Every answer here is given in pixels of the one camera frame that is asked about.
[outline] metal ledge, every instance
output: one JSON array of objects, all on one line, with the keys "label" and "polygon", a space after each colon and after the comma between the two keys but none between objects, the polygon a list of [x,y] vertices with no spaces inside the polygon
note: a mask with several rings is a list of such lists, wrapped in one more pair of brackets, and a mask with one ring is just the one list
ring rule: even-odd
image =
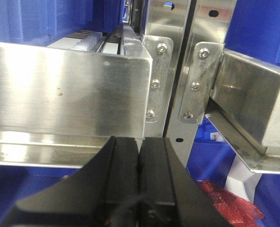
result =
[{"label": "metal ledge", "polygon": [[206,117],[234,149],[246,167],[253,173],[280,174],[280,156],[259,152],[224,115],[225,113],[218,105],[209,103]]},{"label": "metal ledge", "polygon": [[0,131],[0,165],[81,168],[107,140]]}]

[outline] hole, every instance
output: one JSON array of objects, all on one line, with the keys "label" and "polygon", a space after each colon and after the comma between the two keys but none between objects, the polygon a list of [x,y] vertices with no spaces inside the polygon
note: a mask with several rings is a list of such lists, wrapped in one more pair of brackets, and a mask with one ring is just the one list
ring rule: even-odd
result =
[{"label": "hole", "polygon": [[184,141],[184,139],[182,139],[182,138],[177,138],[176,139],[176,142],[178,142],[178,143],[182,143]]},{"label": "hole", "polygon": [[210,17],[217,17],[217,16],[219,16],[219,11],[217,11],[217,10],[211,10],[211,11],[208,13],[208,15],[209,15]]},{"label": "hole", "polygon": [[166,3],[164,3],[163,7],[168,10],[173,10],[175,8],[175,4],[170,1],[167,1]]}]

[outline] metal frame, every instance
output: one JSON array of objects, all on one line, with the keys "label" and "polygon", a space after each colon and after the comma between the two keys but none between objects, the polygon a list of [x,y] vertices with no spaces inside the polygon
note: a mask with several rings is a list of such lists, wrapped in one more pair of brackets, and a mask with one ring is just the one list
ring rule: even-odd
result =
[{"label": "metal frame", "polygon": [[245,165],[280,174],[280,67],[225,50],[208,114]]},{"label": "metal frame", "polygon": [[[199,69],[201,67],[200,63],[202,63],[202,61],[198,61],[199,54],[202,54],[200,50],[207,48],[207,46],[201,46],[200,49],[195,47],[200,42],[212,42],[215,45],[224,43],[235,5],[236,0],[197,0],[196,2],[191,31],[187,37],[185,55],[183,56],[179,81],[174,94],[166,131],[166,136],[170,138],[184,166],[186,166],[198,124],[202,121],[202,116],[208,101],[206,93],[198,96],[196,92],[191,91],[193,82],[198,83],[196,80],[204,74],[203,68],[201,72],[196,71],[196,68]],[[217,10],[219,15],[217,17],[209,16],[211,10]],[[214,59],[218,60],[218,51],[209,53],[208,58],[213,58],[214,54]],[[214,75],[217,71],[215,65],[212,70],[211,75],[213,76],[209,76],[209,81],[203,81],[204,84],[200,84],[200,87],[206,88],[206,90],[204,89],[206,92],[208,92],[210,85],[213,83]],[[191,120],[188,120],[188,116],[192,114],[200,116],[195,124],[191,123]]]},{"label": "metal frame", "polygon": [[142,139],[152,58],[127,24],[121,43],[120,55],[0,43],[0,164],[80,167],[105,137]]},{"label": "metal frame", "polygon": [[[150,119],[145,124],[145,136],[162,137],[166,123],[169,101],[173,89],[176,68],[179,61],[179,55],[184,39],[184,32],[189,19],[191,0],[176,0],[173,10],[164,6],[165,2],[161,0],[146,0],[143,5],[141,37],[152,35],[160,38],[169,38],[173,41],[173,51],[171,61],[168,65],[167,77],[160,81],[160,90],[163,90],[161,99],[158,101],[160,110],[158,119],[152,122]],[[150,94],[156,93],[151,88]]]}]

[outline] metal plate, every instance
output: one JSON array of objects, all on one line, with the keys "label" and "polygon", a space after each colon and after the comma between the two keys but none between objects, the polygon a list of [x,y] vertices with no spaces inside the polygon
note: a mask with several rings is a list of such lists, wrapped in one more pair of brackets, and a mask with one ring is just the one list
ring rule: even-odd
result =
[{"label": "metal plate", "polygon": [[181,122],[195,125],[202,123],[223,48],[224,44],[196,44],[179,114]]},{"label": "metal plate", "polygon": [[122,56],[0,43],[0,130],[142,138],[151,58],[137,47]]},{"label": "metal plate", "polygon": [[[168,80],[168,68],[173,52],[173,41],[170,38],[153,35],[144,35],[143,45],[153,59],[152,75],[149,88],[148,114],[146,125],[159,120],[160,114],[165,111],[161,100],[165,95],[166,82]],[[145,136],[154,136],[154,132],[145,131]]]},{"label": "metal plate", "polygon": [[226,50],[211,97],[251,142],[280,147],[280,67]]}]

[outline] blue bin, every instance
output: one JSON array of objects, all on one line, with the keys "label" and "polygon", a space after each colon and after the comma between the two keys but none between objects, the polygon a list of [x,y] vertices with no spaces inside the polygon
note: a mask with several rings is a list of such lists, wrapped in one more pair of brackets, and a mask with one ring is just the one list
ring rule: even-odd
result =
[{"label": "blue bin", "polygon": [[280,66],[280,1],[238,0],[226,48]]},{"label": "blue bin", "polygon": [[124,0],[0,0],[0,42],[47,46],[81,29],[113,32]]},{"label": "blue bin", "polygon": [[236,154],[226,142],[211,140],[215,132],[216,128],[204,118],[198,127],[186,169],[197,182],[210,179],[224,187]]},{"label": "blue bin", "polygon": [[262,223],[266,227],[280,227],[280,175],[264,174],[261,177],[254,203],[265,215]]},{"label": "blue bin", "polygon": [[14,203],[71,175],[77,169],[0,166],[0,224]]}]

